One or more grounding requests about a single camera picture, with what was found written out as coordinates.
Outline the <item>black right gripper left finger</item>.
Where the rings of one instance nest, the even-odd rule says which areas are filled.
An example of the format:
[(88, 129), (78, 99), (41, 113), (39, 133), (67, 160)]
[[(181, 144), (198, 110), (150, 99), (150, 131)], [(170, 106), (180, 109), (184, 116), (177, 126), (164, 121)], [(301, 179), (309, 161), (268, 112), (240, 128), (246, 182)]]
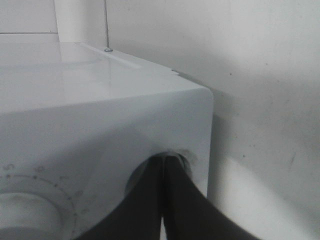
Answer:
[(132, 190), (101, 222), (79, 240), (159, 240), (163, 210), (164, 160), (150, 157)]

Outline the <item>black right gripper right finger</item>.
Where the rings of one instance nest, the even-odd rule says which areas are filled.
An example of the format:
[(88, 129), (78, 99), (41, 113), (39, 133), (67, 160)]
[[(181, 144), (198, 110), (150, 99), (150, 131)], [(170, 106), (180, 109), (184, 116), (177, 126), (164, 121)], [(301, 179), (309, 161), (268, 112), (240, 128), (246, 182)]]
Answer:
[(168, 240), (254, 240), (208, 201), (191, 181), (180, 158), (164, 158), (164, 226)]

